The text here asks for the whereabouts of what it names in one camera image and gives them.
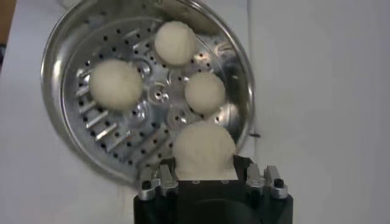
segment metal steamer tray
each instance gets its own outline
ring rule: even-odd
[[[173,67],[154,51],[154,37],[166,21],[187,23],[198,53]],[[144,80],[138,105],[115,112],[91,97],[88,80],[101,61],[118,58],[137,66]],[[214,72],[227,99],[211,115],[187,105],[184,86],[192,74]],[[93,167],[134,184],[139,170],[171,155],[179,131],[200,121],[225,127],[240,148],[254,116],[253,75],[244,49],[222,19],[190,0],[89,0],[69,10],[54,28],[41,69],[43,98],[62,139]]]

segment metal bracket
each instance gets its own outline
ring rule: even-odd
[[[260,175],[260,170],[255,163],[250,164],[247,168],[246,185],[251,192],[255,190],[258,191],[260,195],[263,195],[265,179]]]
[[[168,194],[178,193],[179,183],[174,180],[168,165],[160,166],[161,194],[167,197]]]
[[[276,166],[267,166],[264,170],[266,185],[271,188],[271,196],[276,199],[284,199],[288,196],[288,188],[283,179],[280,178]]]
[[[170,193],[177,194],[179,183],[174,180],[168,165],[161,165],[158,170],[159,177],[153,178],[152,169],[143,169],[140,176],[140,187],[138,196],[142,201],[149,201],[155,198],[156,188],[160,187],[161,194],[167,197]]]

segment perforated steamer plate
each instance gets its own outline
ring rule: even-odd
[[[185,66],[165,64],[154,37],[166,21],[187,23],[197,34],[198,53]],[[115,112],[91,97],[94,67],[109,58],[133,63],[144,80],[138,105]],[[226,103],[214,114],[196,114],[184,87],[201,71],[224,82]],[[83,1],[58,22],[44,53],[44,102],[64,141],[94,168],[133,184],[140,169],[171,155],[179,131],[201,120],[225,127],[238,148],[253,121],[253,77],[238,40],[224,22],[197,1]]]

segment steamed bun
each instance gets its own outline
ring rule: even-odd
[[[174,66],[188,63],[197,52],[196,45],[194,31],[178,21],[164,24],[154,42],[157,55]]]
[[[196,73],[186,84],[185,99],[195,112],[210,114],[225,102],[224,83],[212,73]]]
[[[236,152],[228,131],[214,123],[196,122],[180,132],[173,156],[180,180],[236,180]]]
[[[98,64],[91,73],[89,85],[90,93],[99,105],[116,111],[135,106],[143,89],[137,68],[120,60]]]

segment white table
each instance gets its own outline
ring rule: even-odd
[[[296,223],[390,223],[390,1],[252,0],[258,162]]]
[[[207,0],[249,49],[247,2]],[[43,105],[40,66],[64,9],[19,0],[0,74],[0,223],[132,223],[134,191],[97,175],[62,142]],[[254,140],[243,150],[253,157]]]

